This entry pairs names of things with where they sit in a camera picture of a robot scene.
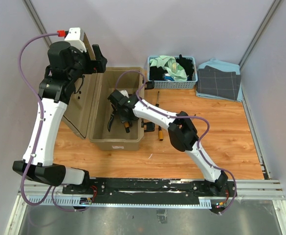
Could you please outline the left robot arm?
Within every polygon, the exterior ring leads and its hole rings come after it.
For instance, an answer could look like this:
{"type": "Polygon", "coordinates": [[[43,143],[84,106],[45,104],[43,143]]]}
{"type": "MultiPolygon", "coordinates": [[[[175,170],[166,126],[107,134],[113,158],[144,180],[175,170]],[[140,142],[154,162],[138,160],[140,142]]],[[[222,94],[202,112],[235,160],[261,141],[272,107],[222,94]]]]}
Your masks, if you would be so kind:
{"type": "Polygon", "coordinates": [[[23,180],[50,186],[71,184],[84,194],[91,188],[89,172],[55,164],[54,145],[70,98],[79,91],[75,82],[87,74],[105,72],[107,59],[97,44],[90,51],[83,51],[66,41],[52,43],[47,55],[49,65],[37,93],[33,134],[22,160],[14,161],[12,168],[23,180]]]}

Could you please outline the black yellow long screwdriver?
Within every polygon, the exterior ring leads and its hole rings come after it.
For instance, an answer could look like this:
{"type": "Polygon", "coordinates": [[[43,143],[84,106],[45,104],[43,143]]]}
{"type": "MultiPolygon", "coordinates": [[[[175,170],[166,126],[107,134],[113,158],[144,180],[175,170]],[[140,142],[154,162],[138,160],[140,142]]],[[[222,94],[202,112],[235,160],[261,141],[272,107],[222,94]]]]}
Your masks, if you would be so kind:
{"type": "Polygon", "coordinates": [[[158,91],[157,93],[157,99],[156,99],[156,107],[159,107],[159,95],[160,95],[160,91],[158,91]]]}

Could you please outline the orange handled screwdriver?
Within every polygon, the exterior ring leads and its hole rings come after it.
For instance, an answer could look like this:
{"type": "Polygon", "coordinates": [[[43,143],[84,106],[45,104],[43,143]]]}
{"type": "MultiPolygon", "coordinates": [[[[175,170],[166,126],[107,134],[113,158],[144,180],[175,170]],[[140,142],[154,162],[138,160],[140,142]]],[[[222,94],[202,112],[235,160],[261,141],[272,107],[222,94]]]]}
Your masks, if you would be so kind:
{"type": "Polygon", "coordinates": [[[162,132],[161,126],[158,127],[158,139],[159,139],[160,141],[163,141],[163,140],[164,140],[163,132],[162,132]]]}
{"type": "Polygon", "coordinates": [[[129,121],[124,122],[124,127],[125,127],[126,133],[129,133],[130,132],[131,123],[129,121]]]}

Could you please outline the tan plastic tool box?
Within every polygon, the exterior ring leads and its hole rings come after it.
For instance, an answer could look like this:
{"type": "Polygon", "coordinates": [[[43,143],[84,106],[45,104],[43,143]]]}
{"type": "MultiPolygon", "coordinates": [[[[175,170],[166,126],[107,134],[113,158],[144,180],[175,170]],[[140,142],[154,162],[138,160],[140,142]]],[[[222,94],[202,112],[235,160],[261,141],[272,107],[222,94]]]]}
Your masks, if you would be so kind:
{"type": "Polygon", "coordinates": [[[79,79],[77,94],[71,96],[62,118],[68,128],[79,138],[88,140],[102,151],[137,151],[144,136],[142,119],[132,122],[129,133],[119,116],[115,116],[112,127],[108,122],[113,108],[108,100],[114,89],[135,94],[143,84],[145,74],[140,67],[108,67],[104,73],[86,75],[79,79]]]}

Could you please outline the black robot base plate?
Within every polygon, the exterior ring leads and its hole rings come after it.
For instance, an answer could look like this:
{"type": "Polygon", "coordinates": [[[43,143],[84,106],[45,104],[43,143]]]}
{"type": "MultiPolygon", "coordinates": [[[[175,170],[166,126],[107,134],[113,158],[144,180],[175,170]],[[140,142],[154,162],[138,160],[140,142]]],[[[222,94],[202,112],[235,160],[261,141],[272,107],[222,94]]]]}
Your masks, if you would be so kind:
{"type": "Polygon", "coordinates": [[[237,194],[232,181],[219,190],[206,180],[155,178],[91,178],[88,188],[70,184],[63,187],[62,193],[95,193],[95,203],[132,206],[196,205],[200,197],[226,199],[237,194]]]}

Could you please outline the black grey handled pliers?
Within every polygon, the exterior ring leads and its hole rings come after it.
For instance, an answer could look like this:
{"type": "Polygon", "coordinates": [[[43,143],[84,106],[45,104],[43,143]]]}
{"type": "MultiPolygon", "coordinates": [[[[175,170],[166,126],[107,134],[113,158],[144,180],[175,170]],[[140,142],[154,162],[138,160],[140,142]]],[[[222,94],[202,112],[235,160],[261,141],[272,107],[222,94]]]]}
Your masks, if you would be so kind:
{"type": "Polygon", "coordinates": [[[107,125],[108,132],[111,131],[112,123],[113,123],[113,121],[117,115],[118,115],[118,111],[113,107],[113,112],[110,115],[110,119],[109,119],[108,125],[107,125]]]}

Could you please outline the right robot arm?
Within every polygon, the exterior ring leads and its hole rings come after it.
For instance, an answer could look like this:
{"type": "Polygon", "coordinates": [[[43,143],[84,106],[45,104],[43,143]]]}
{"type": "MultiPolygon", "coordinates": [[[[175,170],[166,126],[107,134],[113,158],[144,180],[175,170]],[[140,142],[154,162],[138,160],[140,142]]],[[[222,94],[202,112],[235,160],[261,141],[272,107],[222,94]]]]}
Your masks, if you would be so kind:
{"type": "Polygon", "coordinates": [[[186,112],[172,113],[148,103],[139,96],[123,90],[114,90],[108,100],[113,109],[123,121],[132,121],[138,118],[146,119],[167,130],[171,145],[180,152],[191,157],[201,170],[208,191],[218,196],[225,191],[228,176],[209,157],[201,144],[201,138],[192,119],[186,112]]]}

